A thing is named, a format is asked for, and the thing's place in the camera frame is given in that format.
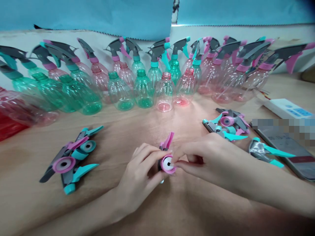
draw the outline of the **bottle opening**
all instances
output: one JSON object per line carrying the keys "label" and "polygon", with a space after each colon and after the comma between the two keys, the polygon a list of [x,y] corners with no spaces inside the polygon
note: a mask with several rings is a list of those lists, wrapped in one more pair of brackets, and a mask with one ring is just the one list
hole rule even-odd
{"label": "bottle opening", "polygon": [[194,69],[193,68],[187,68],[185,71],[185,75],[193,75],[194,74]]}
{"label": "bottle opening", "polygon": [[137,70],[137,76],[140,76],[140,77],[145,76],[145,70],[144,69]]}
{"label": "bottle opening", "polygon": [[120,65],[120,68],[127,68],[128,67],[126,62],[120,62],[119,65]]}
{"label": "bottle opening", "polygon": [[170,79],[171,79],[171,73],[169,73],[169,72],[163,72],[163,74],[162,74],[162,79],[163,79],[163,80],[170,80]]}
{"label": "bottle opening", "polygon": [[118,78],[118,74],[115,71],[108,72],[108,76],[109,76],[109,79],[117,79]]}

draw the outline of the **finger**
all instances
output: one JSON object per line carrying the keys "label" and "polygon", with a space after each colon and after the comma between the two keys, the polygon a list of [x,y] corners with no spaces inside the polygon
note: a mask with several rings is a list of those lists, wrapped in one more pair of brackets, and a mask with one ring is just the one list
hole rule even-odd
{"label": "finger", "polygon": [[174,163],[174,166],[179,167],[183,169],[186,173],[194,175],[194,176],[198,176],[198,174],[201,172],[201,168],[203,167],[203,165],[191,163],[191,162],[187,162],[183,160],[177,161],[176,163]]}
{"label": "finger", "polygon": [[160,151],[159,148],[147,145],[145,148],[143,148],[141,151],[138,150],[138,154],[135,157],[134,161],[136,165],[139,165],[141,162],[143,162],[152,152]]}
{"label": "finger", "polygon": [[148,174],[149,170],[159,159],[162,159],[166,155],[171,154],[170,151],[155,151],[152,152],[141,164],[140,168],[143,170],[143,174]]}
{"label": "finger", "polygon": [[173,154],[171,163],[177,162],[184,155],[204,156],[206,144],[204,142],[191,142],[182,144]]}
{"label": "finger", "polygon": [[131,157],[132,160],[136,157],[135,153],[137,152],[138,149],[139,149],[139,148],[137,147],[137,148],[135,149],[134,153],[132,154],[132,157]]}
{"label": "finger", "polygon": [[156,173],[147,184],[146,190],[148,191],[148,194],[150,194],[161,183],[161,181],[166,179],[168,176],[169,174],[164,171]]}

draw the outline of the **pink cap ring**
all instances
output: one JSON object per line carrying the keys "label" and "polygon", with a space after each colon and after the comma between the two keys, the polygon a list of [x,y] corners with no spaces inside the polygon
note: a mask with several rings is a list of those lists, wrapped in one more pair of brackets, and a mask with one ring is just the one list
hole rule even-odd
{"label": "pink cap ring", "polygon": [[52,169],[59,174],[70,171],[75,166],[75,158],[73,157],[62,157],[55,161],[52,165]]}
{"label": "pink cap ring", "polygon": [[161,168],[164,172],[168,174],[174,174],[176,171],[176,167],[170,166],[172,157],[172,155],[166,155],[161,160]]}

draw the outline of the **mobile phone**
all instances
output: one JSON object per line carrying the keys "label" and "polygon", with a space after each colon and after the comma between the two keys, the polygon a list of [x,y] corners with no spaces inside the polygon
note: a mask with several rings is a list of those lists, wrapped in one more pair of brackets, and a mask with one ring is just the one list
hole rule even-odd
{"label": "mobile phone", "polygon": [[298,177],[315,182],[315,157],[303,146],[288,135],[274,129],[261,127],[254,130],[270,147],[296,155],[295,157],[290,158],[280,158]]}

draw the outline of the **hand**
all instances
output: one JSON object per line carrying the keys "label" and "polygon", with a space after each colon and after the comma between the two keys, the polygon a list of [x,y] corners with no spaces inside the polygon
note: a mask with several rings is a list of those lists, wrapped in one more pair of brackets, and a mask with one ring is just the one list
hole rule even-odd
{"label": "hand", "polygon": [[171,152],[161,151],[146,143],[135,149],[115,189],[117,207],[124,215],[137,210],[155,187],[168,177],[164,171],[157,172],[157,161],[168,154]]}

